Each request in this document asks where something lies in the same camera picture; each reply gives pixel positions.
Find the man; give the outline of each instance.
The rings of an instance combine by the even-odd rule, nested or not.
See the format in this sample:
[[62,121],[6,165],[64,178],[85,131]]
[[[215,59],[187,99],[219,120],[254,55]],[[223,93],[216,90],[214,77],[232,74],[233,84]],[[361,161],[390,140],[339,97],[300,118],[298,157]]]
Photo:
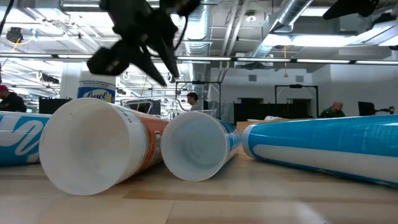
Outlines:
[[198,111],[201,110],[200,105],[198,104],[198,95],[194,92],[192,93],[188,93],[187,95],[187,101],[190,105],[192,105],[191,107],[191,111]]
[[24,99],[17,95],[17,93],[12,93],[8,90],[5,85],[0,85],[0,111],[8,112],[26,112],[26,105]]
[[321,118],[344,118],[346,115],[343,112],[343,103],[334,102],[333,106],[322,111]]

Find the computer monitor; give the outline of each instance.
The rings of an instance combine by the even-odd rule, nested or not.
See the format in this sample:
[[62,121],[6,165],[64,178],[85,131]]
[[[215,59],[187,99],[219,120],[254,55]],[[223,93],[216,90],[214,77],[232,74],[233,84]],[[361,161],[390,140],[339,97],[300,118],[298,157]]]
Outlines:
[[358,109],[359,109],[360,116],[371,116],[371,115],[375,115],[375,113],[376,113],[373,103],[358,102]]

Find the red hat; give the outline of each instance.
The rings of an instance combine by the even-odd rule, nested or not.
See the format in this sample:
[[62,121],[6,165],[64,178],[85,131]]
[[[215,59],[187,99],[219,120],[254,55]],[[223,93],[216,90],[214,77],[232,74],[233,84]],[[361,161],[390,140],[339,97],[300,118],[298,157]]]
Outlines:
[[8,88],[5,85],[0,85],[0,91],[4,91],[4,90],[8,91]]

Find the plastic bottle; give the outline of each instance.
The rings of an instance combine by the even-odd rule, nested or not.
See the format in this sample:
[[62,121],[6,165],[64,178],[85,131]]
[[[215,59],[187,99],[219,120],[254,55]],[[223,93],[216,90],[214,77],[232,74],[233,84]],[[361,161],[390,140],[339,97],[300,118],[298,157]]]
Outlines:
[[60,190],[94,195],[161,161],[167,123],[95,98],[72,100],[48,121],[40,160]]
[[171,120],[161,144],[167,168],[180,179],[202,181],[214,176],[238,151],[235,126],[200,112]]
[[51,115],[0,112],[0,166],[39,162],[39,140]]
[[97,98],[108,103],[114,103],[116,78],[105,75],[92,75],[82,71],[77,98]]
[[398,187],[398,115],[252,124],[253,159]]

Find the table surface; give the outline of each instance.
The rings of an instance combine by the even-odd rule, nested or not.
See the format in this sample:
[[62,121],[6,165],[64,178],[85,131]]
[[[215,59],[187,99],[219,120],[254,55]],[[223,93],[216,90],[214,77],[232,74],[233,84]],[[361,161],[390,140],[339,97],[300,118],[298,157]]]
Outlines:
[[398,190],[267,164],[240,151],[213,178],[159,164],[102,194],[56,189],[40,165],[0,168],[0,224],[398,223]]

